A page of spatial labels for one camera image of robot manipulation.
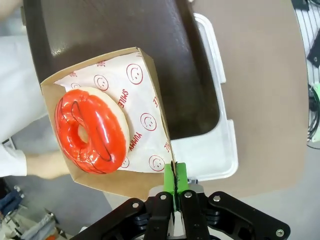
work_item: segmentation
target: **brown tray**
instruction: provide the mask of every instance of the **brown tray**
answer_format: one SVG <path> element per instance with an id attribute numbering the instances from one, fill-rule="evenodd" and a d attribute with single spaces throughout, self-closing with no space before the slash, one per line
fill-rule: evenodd
<path id="1" fill-rule="evenodd" d="M 139 47 L 154 60 L 171 139 L 219 120 L 206 53 L 186 0 L 25 0 L 38 79 L 98 55 Z"/>

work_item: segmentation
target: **donut hole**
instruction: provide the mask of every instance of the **donut hole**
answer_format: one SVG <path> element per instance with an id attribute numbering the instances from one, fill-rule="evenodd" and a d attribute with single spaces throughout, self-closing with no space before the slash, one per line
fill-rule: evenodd
<path id="1" fill-rule="evenodd" d="M 79 138 L 86 144 L 89 142 L 88 133 L 82 125 L 79 125 L 78 127 L 78 135 L 79 135 Z"/>

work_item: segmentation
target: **beige table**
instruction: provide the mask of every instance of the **beige table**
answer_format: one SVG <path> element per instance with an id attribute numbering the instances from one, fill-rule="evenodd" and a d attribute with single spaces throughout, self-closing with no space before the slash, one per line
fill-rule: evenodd
<path id="1" fill-rule="evenodd" d="M 239 169 L 202 182 L 237 197 L 294 185 L 305 162 L 308 91 L 305 53 L 291 0 L 195 0 L 213 24 L 233 119 Z"/>

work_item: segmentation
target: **white container lid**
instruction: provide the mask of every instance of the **white container lid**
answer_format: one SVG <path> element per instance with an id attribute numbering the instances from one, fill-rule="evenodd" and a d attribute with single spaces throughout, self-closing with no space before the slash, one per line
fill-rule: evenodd
<path id="1" fill-rule="evenodd" d="M 227 119 L 221 88 L 226 76 L 215 32 L 205 16 L 195 13 L 194 17 L 211 69 L 220 116 L 208 133 L 172 140 L 171 144 L 175 161 L 186 163 L 188 178 L 208 181 L 232 176 L 238 169 L 238 153 L 234 122 Z"/>

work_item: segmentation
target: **donut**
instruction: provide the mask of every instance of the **donut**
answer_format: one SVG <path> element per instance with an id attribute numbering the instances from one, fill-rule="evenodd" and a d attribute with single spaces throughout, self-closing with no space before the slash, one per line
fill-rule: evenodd
<path id="1" fill-rule="evenodd" d="M 87 173 L 117 170 L 129 149 L 129 127 L 124 113 L 106 93 L 93 87 L 68 91 L 54 112 L 55 134 L 61 150 Z M 79 129 L 87 134 L 81 139 Z"/>

